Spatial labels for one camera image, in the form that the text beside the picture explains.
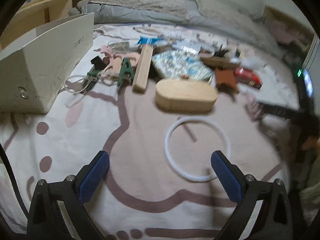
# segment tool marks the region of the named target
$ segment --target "plastic bag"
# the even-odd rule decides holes
[[[161,78],[209,81],[214,75],[197,55],[183,50],[156,54],[152,57],[152,63]]]

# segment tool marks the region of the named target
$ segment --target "red package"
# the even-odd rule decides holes
[[[235,76],[237,82],[249,85],[257,89],[260,89],[262,86],[262,82],[260,81],[258,75],[249,69],[237,67],[235,69]]]

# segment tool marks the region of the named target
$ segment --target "black cable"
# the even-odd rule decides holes
[[[7,173],[9,175],[10,180],[11,180],[12,188],[13,188],[13,191],[14,191],[14,193],[16,195],[18,203],[19,203],[24,215],[28,219],[29,212],[28,212],[28,210],[27,210],[27,208],[26,208],[26,206],[25,206],[25,204],[24,204],[24,202],[22,200],[22,197],[21,197],[21,194],[20,194],[20,191],[19,191],[19,188],[18,188],[18,184],[17,184],[16,178],[15,178],[15,176],[13,174],[13,170],[11,168],[10,162],[8,160],[7,155],[5,154],[4,149],[2,148],[1,143],[0,143],[0,158],[2,159],[2,162],[3,162],[4,166],[5,166],[5,169],[7,170]]]

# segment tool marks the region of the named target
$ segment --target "white box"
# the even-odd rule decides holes
[[[1,51],[0,111],[48,113],[64,80],[93,45],[93,20],[90,13],[49,22]]]

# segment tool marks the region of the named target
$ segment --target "oval wooden box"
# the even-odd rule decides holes
[[[202,81],[163,79],[156,85],[156,104],[166,111],[209,112],[218,91]]]

